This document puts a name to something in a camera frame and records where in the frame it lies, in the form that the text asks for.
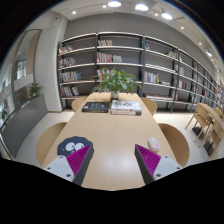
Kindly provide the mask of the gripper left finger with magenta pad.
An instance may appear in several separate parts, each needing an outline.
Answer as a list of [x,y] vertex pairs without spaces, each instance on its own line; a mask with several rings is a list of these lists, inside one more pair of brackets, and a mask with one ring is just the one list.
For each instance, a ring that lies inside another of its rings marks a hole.
[[93,153],[93,146],[87,145],[68,156],[58,156],[44,170],[81,186]]

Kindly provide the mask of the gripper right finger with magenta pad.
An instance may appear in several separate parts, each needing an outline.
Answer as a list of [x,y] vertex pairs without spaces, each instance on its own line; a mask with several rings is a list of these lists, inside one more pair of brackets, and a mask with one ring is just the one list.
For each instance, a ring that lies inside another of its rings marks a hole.
[[168,155],[160,156],[149,149],[135,145],[135,157],[145,184],[152,183],[182,169]]

